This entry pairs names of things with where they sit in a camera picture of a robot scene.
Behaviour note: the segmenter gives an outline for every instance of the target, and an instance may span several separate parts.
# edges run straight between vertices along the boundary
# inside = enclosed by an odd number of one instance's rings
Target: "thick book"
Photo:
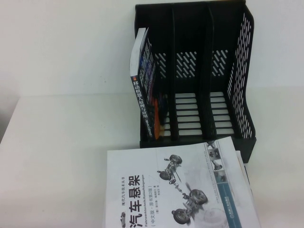
[[[158,139],[163,134],[162,125],[167,114],[166,96],[157,86],[157,67],[149,40],[149,28],[139,28],[130,58],[130,76],[150,139]]]
[[[108,151],[107,228],[259,228],[231,137]]]

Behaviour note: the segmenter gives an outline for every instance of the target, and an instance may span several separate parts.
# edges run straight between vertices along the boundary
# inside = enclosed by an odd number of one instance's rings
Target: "book spine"
[[[150,119],[149,110],[146,103],[146,98],[143,97],[142,89],[139,85],[138,76],[132,76],[132,85],[136,94],[136,98],[138,101],[139,108],[141,110],[141,116],[143,118],[144,124],[146,126],[146,130],[150,139],[154,139],[154,127],[153,122]]]

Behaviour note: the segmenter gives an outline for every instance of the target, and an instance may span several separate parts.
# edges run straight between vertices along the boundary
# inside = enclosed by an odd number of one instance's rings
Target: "white wall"
[[[0,139],[19,96],[131,92],[135,4],[187,0],[0,1]],[[248,86],[304,85],[303,2],[248,0]]]

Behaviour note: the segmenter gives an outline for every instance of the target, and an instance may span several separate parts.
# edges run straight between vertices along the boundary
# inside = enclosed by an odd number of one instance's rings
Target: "white table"
[[[303,96],[247,91],[257,136],[247,171],[263,228],[304,224]],[[134,94],[21,98],[0,144],[0,228],[103,228],[106,151],[138,147]]]

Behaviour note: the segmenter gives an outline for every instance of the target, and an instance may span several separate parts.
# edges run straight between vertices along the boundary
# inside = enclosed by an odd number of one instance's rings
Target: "desk file holder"
[[[135,35],[149,27],[160,82],[168,94],[165,136],[141,148],[231,136],[244,163],[256,132],[246,104],[254,20],[243,0],[136,5]]]

